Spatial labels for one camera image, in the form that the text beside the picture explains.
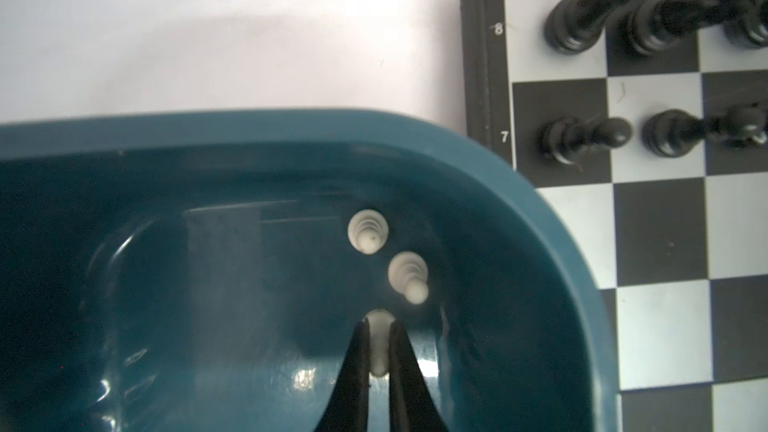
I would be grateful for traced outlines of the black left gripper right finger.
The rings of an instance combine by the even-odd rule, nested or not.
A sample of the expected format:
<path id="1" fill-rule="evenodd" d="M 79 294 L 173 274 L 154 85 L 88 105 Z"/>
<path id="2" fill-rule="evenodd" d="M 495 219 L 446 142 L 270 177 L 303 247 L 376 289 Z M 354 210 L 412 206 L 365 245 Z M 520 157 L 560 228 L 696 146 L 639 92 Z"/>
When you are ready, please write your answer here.
<path id="1" fill-rule="evenodd" d="M 390 430 L 446 432 L 407 331 L 399 321 L 390 325 L 388 361 Z"/>

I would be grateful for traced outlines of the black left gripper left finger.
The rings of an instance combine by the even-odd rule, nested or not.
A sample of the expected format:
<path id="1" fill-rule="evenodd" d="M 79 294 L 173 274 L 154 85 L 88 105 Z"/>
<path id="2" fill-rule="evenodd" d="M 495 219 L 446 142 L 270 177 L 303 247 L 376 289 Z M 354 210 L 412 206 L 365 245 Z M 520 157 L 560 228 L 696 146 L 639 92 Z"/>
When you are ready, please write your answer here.
<path id="1" fill-rule="evenodd" d="M 317 432 L 368 430 L 370 357 L 370 326 L 363 319 L 353 331 Z"/>

